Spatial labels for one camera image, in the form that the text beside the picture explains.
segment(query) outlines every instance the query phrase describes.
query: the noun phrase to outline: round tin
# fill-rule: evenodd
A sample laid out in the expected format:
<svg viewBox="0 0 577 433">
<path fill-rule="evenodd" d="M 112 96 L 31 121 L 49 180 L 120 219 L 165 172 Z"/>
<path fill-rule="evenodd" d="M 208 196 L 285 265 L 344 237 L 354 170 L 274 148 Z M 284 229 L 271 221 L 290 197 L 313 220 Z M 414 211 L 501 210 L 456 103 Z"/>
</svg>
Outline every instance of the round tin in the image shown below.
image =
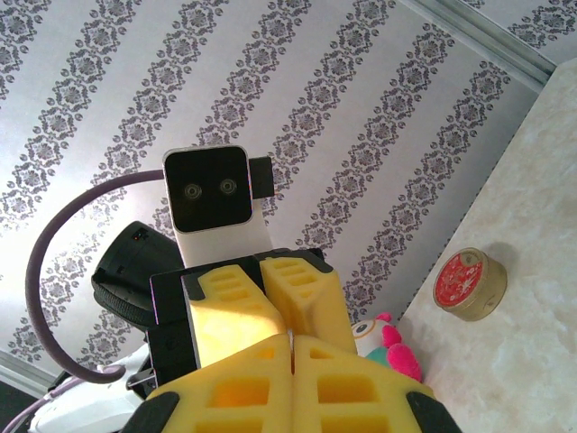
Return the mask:
<svg viewBox="0 0 577 433">
<path fill-rule="evenodd" d="M 436 277 L 435 303 L 462 320 L 486 317 L 499 305 L 507 288 L 503 265 L 475 248 L 461 250 Z"/>
</svg>

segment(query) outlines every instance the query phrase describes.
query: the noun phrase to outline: stuffed toy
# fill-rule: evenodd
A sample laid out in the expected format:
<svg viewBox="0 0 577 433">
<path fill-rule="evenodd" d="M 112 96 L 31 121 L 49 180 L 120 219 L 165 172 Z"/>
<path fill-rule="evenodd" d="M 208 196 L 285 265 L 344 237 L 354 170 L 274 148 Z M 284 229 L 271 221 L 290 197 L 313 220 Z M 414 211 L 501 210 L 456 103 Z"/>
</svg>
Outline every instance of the stuffed toy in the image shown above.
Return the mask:
<svg viewBox="0 0 577 433">
<path fill-rule="evenodd" d="M 357 354 L 421 382 L 421 367 L 413 351 L 403 345 L 400 333 L 390 324 L 391 319 L 389 313 L 381 313 L 373 320 L 353 325 Z"/>
</svg>

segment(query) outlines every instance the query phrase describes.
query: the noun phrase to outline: damask wallpaper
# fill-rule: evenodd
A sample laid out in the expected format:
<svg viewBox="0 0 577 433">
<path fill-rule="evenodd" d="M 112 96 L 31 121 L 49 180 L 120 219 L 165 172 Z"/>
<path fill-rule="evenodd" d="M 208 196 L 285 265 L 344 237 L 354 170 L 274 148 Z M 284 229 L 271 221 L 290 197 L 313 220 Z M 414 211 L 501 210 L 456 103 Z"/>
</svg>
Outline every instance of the damask wallpaper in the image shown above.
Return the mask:
<svg viewBox="0 0 577 433">
<path fill-rule="evenodd" d="M 556 64 L 577 56 L 576 0 L 461 0 Z"/>
<path fill-rule="evenodd" d="M 270 155 L 275 246 L 324 248 L 352 320 L 398 317 L 540 91 L 400 0 L 4 0 L 0 11 L 0 348 L 51 373 L 25 311 L 26 261 L 92 185 L 157 169 L 175 147 Z M 137 219 L 172 236 L 162 182 L 97 200 L 49 250 L 45 315 L 83 364 L 142 344 L 89 284 Z"/>
</svg>

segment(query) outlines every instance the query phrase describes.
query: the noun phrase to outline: yellow foam block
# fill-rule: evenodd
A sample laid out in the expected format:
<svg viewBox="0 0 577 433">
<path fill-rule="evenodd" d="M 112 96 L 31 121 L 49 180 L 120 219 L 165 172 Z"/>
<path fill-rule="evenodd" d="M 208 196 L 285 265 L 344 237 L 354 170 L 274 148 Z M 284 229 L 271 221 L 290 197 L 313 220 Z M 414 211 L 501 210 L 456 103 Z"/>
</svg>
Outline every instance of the yellow foam block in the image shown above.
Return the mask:
<svg viewBox="0 0 577 433">
<path fill-rule="evenodd" d="M 421 433 L 406 395 L 428 386 L 310 336 L 294 353 L 295 433 Z"/>
<path fill-rule="evenodd" d="M 162 433 L 289 433 L 292 373 L 289 336 L 257 345 L 162 385 L 149 399 L 180 401 Z"/>
<path fill-rule="evenodd" d="M 198 278 L 205 299 L 190 301 L 202 367 L 286 332 L 282 316 L 238 265 Z"/>
<path fill-rule="evenodd" d="M 303 258 L 280 257 L 263 260 L 261 273 L 267 297 L 295 335 L 357 353 L 336 271 L 323 273 Z"/>
</svg>

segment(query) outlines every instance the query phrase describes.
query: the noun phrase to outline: white device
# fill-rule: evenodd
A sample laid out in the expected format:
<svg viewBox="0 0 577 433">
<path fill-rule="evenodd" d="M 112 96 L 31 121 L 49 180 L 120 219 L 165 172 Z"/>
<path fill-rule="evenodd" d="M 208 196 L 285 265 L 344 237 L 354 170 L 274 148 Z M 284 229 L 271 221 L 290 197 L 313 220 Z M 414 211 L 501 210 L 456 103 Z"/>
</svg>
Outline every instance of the white device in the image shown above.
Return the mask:
<svg viewBox="0 0 577 433">
<path fill-rule="evenodd" d="M 143 345 L 115 362 L 126 367 L 119 381 L 101 385 L 83 382 L 36 411 L 30 433 L 114 433 L 123 429 L 142 398 L 127 387 L 149 356 Z"/>
<path fill-rule="evenodd" d="M 164 179 L 186 267 L 272 249 L 249 158 L 240 146 L 189 147 L 165 154 Z"/>
</svg>

